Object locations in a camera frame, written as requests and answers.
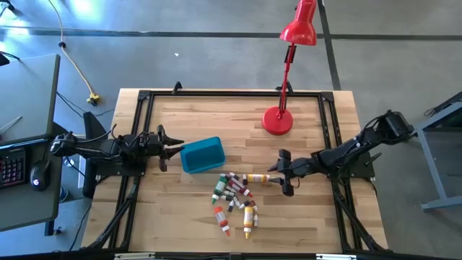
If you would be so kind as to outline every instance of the wooden tabletop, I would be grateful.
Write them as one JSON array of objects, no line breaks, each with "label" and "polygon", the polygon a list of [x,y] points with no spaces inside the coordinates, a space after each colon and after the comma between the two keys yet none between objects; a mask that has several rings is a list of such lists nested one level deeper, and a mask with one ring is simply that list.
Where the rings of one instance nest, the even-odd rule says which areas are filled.
[{"label": "wooden tabletop", "polygon": [[[113,119],[113,123],[118,124],[115,135],[131,132],[138,91],[120,91]],[[334,97],[342,139],[350,139],[360,131],[353,94],[334,91]],[[289,150],[292,158],[296,158],[325,148],[316,99],[289,97],[287,108],[295,122],[284,136],[272,136],[261,127],[263,112],[277,103],[276,97],[155,98],[150,129],[163,124],[168,136],[187,143],[218,136],[226,163],[221,168],[190,175],[183,172],[179,155],[167,162],[166,173],[157,167],[157,158],[150,159],[141,180],[130,251],[341,251],[331,184],[321,174],[301,179],[293,197],[282,195],[281,187],[275,183],[249,183],[258,205],[259,226],[252,229],[248,240],[243,232],[243,210],[234,208],[232,212],[225,212],[230,223],[229,238],[217,224],[214,207],[227,208],[222,200],[215,205],[211,203],[218,173],[266,173],[277,161],[278,149]],[[144,125],[146,109],[144,105],[139,131]],[[97,187],[82,246],[93,242],[113,216],[120,182],[121,178],[110,177]],[[351,182],[358,218],[376,241],[386,247],[372,186],[359,179]],[[240,201],[244,200],[246,198],[240,196]],[[346,226],[352,244],[349,221]]]}]

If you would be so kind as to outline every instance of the concrete floor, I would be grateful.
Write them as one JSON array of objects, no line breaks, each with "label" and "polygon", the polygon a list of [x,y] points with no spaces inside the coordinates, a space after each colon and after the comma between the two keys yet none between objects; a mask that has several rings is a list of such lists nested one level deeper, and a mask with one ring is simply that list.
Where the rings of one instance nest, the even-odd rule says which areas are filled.
[{"label": "concrete floor", "polygon": [[[278,33],[293,19],[297,4],[297,0],[53,2],[64,27],[70,29],[225,33]],[[333,34],[462,34],[462,2],[457,0],[324,2]],[[40,28],[58,28],[49,3],[13,3],[20,12],[14,15],[5,10],[0,26],[21,28],[0,32],[0,50],[22,58],[61,54],[59,36],[36,35]],[[318,33],[323,33],[318,12],[314,25]],[[86,104],[87,89],[62,55],[58,91],[94,113],[114,108],[122,87],[173,87],[181,81],[187,88],[273,88],[281,83],[287,46],[277,38],[93,35],[65,37],[65,41],[69,54],[104,101],[96,108]],[[409,123],[416,124],[424,119],[425,110],[461,91],[460,41],[333,40],[332,46],[340,86],[354,92],[362,124],[387,109],[401,111]],[[320,39],[316,47],[297,48],[289,79],[295,89],[333,89],[324,40]],[[100,117],[106,128],[111,119],[112,113]],[[60,100],[55,121],[68,130],[84,131],[81,118]],[[374,163],[376,186],[390,248],[401,253],[461,258],[462,207],[431,213],[419,208],[421,202],[436,199],[437,193],[418,141],[381,146],[373,152],[379,151],[383,156]],[[72,171],[66,171],[62,179],[64,186],[77,185],[77,175]],[[460,194],[461,181],[450,178],[449,192]],[[0,255],[68,250],[88,203],[80,199],[60,206],[56,225],[63,227],[63,235],[44,238],[44,224],[0,233]],[[22,241],[19,245],[15,242],[18,239]]]}]

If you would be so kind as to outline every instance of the blue plastic bin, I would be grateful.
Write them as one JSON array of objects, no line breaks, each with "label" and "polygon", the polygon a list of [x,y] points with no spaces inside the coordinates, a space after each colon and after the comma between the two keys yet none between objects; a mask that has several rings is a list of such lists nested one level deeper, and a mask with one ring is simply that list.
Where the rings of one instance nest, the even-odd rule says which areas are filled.
[{"label": "blue plastic bin", "polygon": [[181,163],[187,173],[200,173],[225,163],[225,152],[218,136],[183,145]]}]

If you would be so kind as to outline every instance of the gray metal stand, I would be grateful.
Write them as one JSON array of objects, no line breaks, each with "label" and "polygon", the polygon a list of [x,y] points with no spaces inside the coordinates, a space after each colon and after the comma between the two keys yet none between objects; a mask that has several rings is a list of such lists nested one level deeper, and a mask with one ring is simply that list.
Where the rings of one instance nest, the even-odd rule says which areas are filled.
[{"label": "gray metal stand", "polygon": [[[440,127],[442,121],[459,114],[461,109],[462,103],[456,102],[415,126],[416,133],[427,159],[428,167],[430,168],[433,181],[435,182],[438,195],[440,196],[439,199],[421,204],[422,210],[425,212],[431,209],[462,205],[462,196],[448,197],[446,195],[436,163],[437,160],[442,158],[445,162],[439,163],[439,167],[444,167],[444,170],[448,170],[452,167],[454,170],[461,171],[461,168],[458,167],[461,164],[461,160],[457,160],[457,157],[462,155],[462,131],[460,128]],[[437,141],[433,142],[433,144],[441,147],[441,149],[436,147],[437,150],[445,151],[445,157],[437,156],[435,149],[433,149],[434,151],[432,153],[430,147],[435,148],[435,146],[430,144],[430,136],[432,136],[432,138],[437,138]]]}]

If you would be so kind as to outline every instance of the computer mouse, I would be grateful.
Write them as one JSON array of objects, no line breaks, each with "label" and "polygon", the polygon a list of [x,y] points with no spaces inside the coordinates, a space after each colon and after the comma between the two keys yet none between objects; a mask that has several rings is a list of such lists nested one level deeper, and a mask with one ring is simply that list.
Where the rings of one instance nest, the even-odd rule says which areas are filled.
[{"label": "computer mouse", "polygon": [[50,161],[39,160],[30,170],[30,185],[34,191],[45,191],[50,185]]}]

